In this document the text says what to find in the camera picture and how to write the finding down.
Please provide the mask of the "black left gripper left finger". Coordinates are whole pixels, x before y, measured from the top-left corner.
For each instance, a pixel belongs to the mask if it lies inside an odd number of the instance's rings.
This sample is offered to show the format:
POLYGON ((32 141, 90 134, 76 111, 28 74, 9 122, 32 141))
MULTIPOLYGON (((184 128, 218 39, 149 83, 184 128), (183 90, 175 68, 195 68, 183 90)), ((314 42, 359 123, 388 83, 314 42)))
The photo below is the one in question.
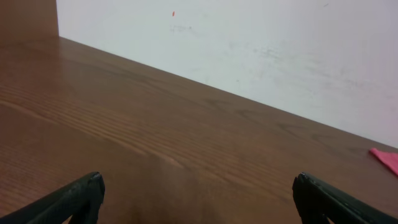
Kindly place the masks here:
POLYGON ((68 220, 76 224, 96 224, 105 195, 99 172, 91 172, 68 185, 1 217, 9 224, 57 224, 68 220))

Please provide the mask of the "red printed t-shirt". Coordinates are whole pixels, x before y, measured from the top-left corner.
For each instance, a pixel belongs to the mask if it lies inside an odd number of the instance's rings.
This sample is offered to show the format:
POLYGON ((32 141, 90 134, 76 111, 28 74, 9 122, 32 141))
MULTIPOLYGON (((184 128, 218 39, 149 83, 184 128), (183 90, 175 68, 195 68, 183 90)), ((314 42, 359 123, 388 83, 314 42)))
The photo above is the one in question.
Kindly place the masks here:
POLYGON ((388 169, 390 169, 395 175, 398 175, 397 153, 384 152, 384 151, 380 151, 376 148, 371 148, 369 151, 380 162, 382 162, 388 169))

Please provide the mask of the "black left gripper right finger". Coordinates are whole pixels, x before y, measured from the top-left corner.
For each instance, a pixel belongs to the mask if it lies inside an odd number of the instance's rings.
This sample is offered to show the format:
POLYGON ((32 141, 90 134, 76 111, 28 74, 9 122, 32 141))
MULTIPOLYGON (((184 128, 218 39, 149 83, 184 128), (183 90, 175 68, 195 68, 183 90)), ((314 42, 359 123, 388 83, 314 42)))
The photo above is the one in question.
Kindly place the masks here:
POLYGON ((292 190, 303 224, 397 224, 396 218, 304 172, 294 179, 292 190))

